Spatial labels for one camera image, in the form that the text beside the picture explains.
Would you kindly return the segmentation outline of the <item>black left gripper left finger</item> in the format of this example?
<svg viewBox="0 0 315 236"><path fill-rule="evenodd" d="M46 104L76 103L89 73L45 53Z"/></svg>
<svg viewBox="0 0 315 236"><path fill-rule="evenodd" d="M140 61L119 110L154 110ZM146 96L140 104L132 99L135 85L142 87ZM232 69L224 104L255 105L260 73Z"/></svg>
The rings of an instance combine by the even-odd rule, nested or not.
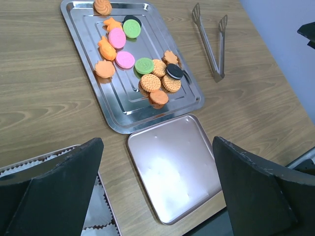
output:
<svg viewBox="0 0 315 236"><path fill-rule="evenodd" d="M2 236L79 236L104 144L75 149L0 179Z"/></svg>

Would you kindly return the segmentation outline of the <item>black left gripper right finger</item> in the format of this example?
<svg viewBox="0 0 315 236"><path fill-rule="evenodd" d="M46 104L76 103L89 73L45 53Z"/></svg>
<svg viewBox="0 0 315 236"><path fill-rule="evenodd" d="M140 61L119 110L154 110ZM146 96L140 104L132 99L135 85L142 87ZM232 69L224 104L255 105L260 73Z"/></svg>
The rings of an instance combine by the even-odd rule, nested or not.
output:
<svg viewBox="0 0 315 236"><path fill-rule="evenodd" d="M313 236L315 163L288 168L215 136L213 153L236 236Z"/></svg>

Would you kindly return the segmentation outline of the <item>tan round biscuit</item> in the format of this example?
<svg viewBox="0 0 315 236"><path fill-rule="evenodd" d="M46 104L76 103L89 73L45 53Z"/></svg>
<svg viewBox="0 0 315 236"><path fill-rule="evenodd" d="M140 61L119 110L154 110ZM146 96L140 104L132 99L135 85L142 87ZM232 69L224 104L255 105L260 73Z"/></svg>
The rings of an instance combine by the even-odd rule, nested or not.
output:
<svg viewBox="0 0 315 236"><path fill-rule="evenodd" d="M141 87L147 92L155 92L160 89L160 78L153 74L145 74L140 79Z"/></svg>
<svg viewBox="0 0 315 236"><path fill-rule="evenodd" d="M169 92L177 92L181 88L181 81L173 79L168 75L165 75L162 78L162 84L165 89Z"/></svg>
<svg viewBox="0 0 315 236"><path fill-rule="evenodd" d="M166 64L160 59L154 59L154 69L152 73L158 77L163 77L166 74Z"/></svg>

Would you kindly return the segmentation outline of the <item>orange chip cookie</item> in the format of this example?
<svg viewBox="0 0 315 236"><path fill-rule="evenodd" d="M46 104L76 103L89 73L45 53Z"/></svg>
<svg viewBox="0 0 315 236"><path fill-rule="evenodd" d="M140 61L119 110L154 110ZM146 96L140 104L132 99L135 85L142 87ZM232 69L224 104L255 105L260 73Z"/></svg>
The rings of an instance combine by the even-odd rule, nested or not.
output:
<svg viewBox="0 0 315 236"><path fill-rule="evenodd" d="M150 99L154 103L157 103L159 105L164 105L168 102L168 95L162 90L157 90L150 93Z"/></svg>

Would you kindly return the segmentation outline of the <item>rose gold cookie tin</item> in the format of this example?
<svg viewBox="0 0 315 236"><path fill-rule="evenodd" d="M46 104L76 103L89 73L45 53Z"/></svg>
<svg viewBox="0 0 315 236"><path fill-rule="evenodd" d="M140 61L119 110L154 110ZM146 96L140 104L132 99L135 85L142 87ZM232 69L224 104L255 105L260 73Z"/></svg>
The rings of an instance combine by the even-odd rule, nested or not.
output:
<svg viewBox="0 0 315 236"><path fill-rule="evenodd" d="M78 147L78 145L65 147L21 162L1 167L0 176L4 177L6 175L10 175L34 167L43 162L61 156L75 149L76 147ZM119 229L116 217L113 213L111 204L108 200L108 196L100 174L97 174L96 176L91 200L88 206L81 235L83 236L121 235L121 231Z"/></svg>

